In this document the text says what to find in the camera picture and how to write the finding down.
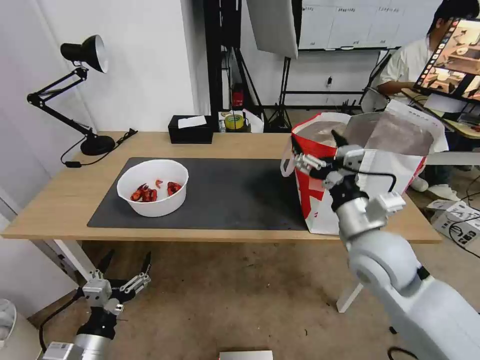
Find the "lamp base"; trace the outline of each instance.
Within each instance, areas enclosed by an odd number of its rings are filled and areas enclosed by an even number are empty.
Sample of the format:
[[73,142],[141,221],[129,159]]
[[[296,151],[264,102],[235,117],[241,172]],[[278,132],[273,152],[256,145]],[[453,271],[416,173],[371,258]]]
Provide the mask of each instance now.
[[102,155],[111,152],[115,147],[115,140],[110,136],[88,136],[80,145],[82,154],[88,156]]

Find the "desk lamp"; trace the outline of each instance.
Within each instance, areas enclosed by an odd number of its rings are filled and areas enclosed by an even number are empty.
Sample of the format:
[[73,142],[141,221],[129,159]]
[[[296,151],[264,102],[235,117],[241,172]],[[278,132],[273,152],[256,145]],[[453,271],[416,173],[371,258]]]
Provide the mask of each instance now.
[[[67,124],[71,128],[74,128],[85,135],[85,141],[80,145],[80,150],[83,154],[89,156],[108,154],[115,148],[115,141],[110,136],[97,135],[93,132],[93,129],[90,126],[69,119],[58,111],[47,106],[47,101],[87,80],[88,69],[84,67],[84,62],[101,73],[107,73],[109,62],[104,42],[99,35],[93,35],[86,39],[82,44],[62,44],[60,46],[60,53],[65,59],[72,62],[75,66],[75,70],[43,89],[29,94],[26,99],[29,104],[43,110],[60,120],[62,123]],[[74,76],[78,76],[79,79],[63,88],[52,89],[56,85]]]

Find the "paper bag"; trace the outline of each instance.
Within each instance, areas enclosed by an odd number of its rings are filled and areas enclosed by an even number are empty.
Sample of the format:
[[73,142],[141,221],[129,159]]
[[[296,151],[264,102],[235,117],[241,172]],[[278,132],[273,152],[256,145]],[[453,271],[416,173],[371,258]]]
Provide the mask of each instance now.
[[[394,191],[402,194],[425,165],[429,153],[447,151],[445,128],[432,116],[392,100],[384,112],[356,116],[336,112],[320,113],[295,126],[291,135],[304,154],[317,158],[333,157],[335,129],[349,144],[365,148],[362,172],[394,174]],[[331,209],[332,197],[313,179],[294,168],[292,145],[285,148],[280,164],[284,177],[295,173],[303,218],[313,234],[338,234],[338,218]],[[390,177],[359,175],[358,185],[371,198],[387,193]]]

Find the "concrete floor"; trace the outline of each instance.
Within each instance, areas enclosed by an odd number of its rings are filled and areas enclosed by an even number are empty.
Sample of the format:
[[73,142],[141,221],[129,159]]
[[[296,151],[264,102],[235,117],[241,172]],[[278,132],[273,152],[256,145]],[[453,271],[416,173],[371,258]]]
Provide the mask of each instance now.
[[[309,115],[299,112],[293,121]],[[464,192],[479,174],[457,171],[454,189]],[[477,183],[472,192],[478,191]],[[419,207],[431,201],[410,196]],[[472,204],[480,207],[480,197]],[[110,359],[214,360],[225,350],[273,350],[275,360],[371,360],[386,359],[390,346],[405,346],[390,334],[382,306],[367,290],[347,313],[337,312],[336,300],[353,281],[340,243],[85,241],[83,247],[94,264],[115,249],[106,276],[119,279],[132,277],[152,251],[152,282],[119,317]],[[449,240],[414,250],[433,276],[480,310],[478,259]],[[68,298],[30,320],[38,326]],[[73,341],[89,310],[81,299],[59,314],[46,326],[45,341]]]

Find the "lamp shade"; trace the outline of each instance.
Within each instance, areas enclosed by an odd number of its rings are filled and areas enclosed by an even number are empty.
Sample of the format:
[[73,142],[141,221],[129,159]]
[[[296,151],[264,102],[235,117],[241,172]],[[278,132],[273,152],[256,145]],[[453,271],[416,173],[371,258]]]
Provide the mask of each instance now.
[[60,46],[60,52],[65,59],[71,62],[85,62],[102,73],[109,70],[107,52],[100,35],[90,36],[81,45],[63,43]]

